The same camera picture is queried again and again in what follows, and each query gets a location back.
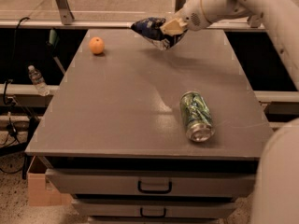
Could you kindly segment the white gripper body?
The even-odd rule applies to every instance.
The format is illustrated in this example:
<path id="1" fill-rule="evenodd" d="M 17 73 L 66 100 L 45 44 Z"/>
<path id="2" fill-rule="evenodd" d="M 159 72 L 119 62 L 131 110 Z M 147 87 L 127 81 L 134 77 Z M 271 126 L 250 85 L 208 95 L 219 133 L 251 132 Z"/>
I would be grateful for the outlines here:
<path id="1" fill-rule="evenodd" d="M 207 28 L 211 22 L 203 10 L 203 0 L 189 0 L 178 12 L 182 27 L 186 30 L 199 31 Z"/>

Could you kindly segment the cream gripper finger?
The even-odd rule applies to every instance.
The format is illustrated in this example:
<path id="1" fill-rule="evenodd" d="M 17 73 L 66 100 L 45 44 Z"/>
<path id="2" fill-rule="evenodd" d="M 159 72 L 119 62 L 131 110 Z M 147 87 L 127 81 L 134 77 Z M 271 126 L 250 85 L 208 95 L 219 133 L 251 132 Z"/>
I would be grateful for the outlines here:
<path id="1" fill-rule="evenodd" d="M 181 35 L 187 30 L 188 23 L 182 18 L 174 18 L 170 21 L 165 22 L 160 30 L 164 35 Z"/>

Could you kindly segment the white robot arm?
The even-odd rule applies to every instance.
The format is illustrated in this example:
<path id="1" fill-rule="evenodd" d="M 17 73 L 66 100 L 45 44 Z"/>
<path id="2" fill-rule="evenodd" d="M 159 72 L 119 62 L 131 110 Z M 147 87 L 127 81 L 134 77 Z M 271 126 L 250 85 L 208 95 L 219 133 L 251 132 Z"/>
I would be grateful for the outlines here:
<path id="1" fill-rule="evenodd" d="M 299 7 L 292 0 L 189 0 L 162 32 L 179 35 L 216 21 L 253 14 L 260 19 L 293 83 L 299 79 Z M 264 147 L 250 224 L 299 224 L 299 119 L 274 132 Z"/>

